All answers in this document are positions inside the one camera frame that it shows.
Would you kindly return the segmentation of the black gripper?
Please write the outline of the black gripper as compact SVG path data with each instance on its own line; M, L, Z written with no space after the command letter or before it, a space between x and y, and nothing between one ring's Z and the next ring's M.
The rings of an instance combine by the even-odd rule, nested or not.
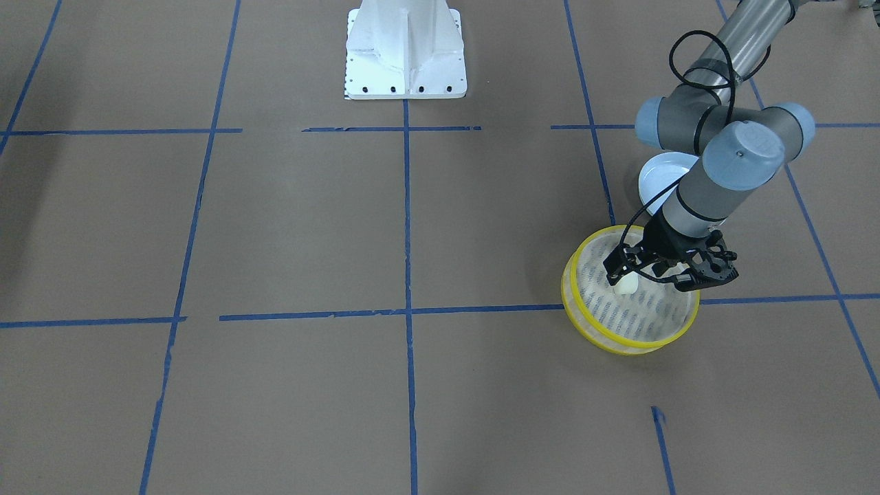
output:
M606 279L616 286L630 272L678 291L695 291L726 285L739 277L736 252L728 250L720 230L692 238L679 234L657 211L635 245L621 235L604 258Z

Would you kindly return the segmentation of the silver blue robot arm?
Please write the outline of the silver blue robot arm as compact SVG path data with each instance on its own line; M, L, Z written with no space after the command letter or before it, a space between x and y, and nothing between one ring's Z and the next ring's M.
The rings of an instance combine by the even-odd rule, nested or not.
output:
M680 292L726 285L738 278L738 255L721 225L754 191L801 156L816 122L801 104L740 109L738 90L760 70L780 30L792 22L799 1L741 1L716 34L692 30L709 44L681 71L670 54L678 87L642 104L635 123L642 143L695 156L688 172L663 187L642 211L656 206L641 239L620 237L604 259L609 285L627 276L670 284Z

